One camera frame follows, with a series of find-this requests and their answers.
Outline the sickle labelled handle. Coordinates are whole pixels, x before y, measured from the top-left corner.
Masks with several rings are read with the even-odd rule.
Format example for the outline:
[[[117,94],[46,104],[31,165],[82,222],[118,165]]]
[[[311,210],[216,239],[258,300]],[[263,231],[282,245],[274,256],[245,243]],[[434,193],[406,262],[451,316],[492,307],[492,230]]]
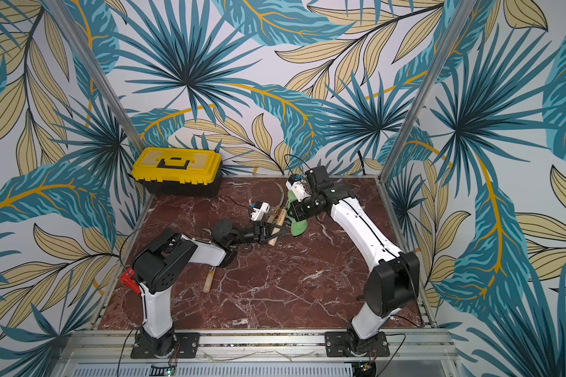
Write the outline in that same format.
[[[282,186],[276,182],[275,183],[276,187],[278,188],[278,194],[276,196],[276,201],[275,201],[275,205],[271,205],[270,209],[272,209],[273,207],[277,206],[279,204],[280,199],[284,199],[285,198],[285,193],[284,190],[282,188]],[[265,226],[265,230],[267,231],[267,235],[271,235],[271,232],[273,230],[273,227],[270,226],[271,223],[269,223],[267,221],[268,219],[268,214],[264,216],[264,222],[267,223],[267,225]]]

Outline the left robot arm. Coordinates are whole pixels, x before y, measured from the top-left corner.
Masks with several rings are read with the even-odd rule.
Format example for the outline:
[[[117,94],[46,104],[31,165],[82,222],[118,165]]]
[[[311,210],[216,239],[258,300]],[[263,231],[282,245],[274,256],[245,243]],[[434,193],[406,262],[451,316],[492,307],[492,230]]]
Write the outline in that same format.
[[[172,333],[171,288],[188,264],[225,268],[236,258],[237,247],[266,244],[285,233],[283,225],[272,222],[254,221],[237,228],[229,219],[215,224],[209,242],[165,229],[132,263],[141,291],[144,333],[152,340]]]

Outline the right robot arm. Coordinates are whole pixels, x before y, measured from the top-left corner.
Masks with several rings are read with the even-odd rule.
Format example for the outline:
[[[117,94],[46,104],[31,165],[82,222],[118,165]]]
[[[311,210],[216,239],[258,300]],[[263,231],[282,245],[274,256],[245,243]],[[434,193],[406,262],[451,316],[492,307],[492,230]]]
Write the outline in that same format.
[[[365,303],[352,319],[357,339],[374,337],[388,319],[418,299],[420,261],[396,246],[370,219],[345,184],[330,179],[323,166],[293,174],[286,188],[292,195],[289,216],[304,221],[327,214],[350,237],[369,267]]]

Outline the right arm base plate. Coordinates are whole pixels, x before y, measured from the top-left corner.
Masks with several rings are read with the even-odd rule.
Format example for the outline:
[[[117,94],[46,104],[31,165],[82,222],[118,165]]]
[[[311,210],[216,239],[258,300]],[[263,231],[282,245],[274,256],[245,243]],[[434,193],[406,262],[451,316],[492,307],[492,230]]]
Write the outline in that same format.
[[[368,339],[360,339],[352,329],[346,331],[327,331],[325,351],[328,358],[366,358],[388,357],[388,340],[383,332]]]

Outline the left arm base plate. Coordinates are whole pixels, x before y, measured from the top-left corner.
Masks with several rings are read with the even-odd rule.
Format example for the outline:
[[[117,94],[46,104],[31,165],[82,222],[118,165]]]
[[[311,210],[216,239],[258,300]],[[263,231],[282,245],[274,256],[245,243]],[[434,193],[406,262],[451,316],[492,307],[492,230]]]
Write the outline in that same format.
[[[198,332],[167,332],[154,338],[143,329],[135,336],[130,354],[132,359],[193,359],[196,357],[200,334]]]

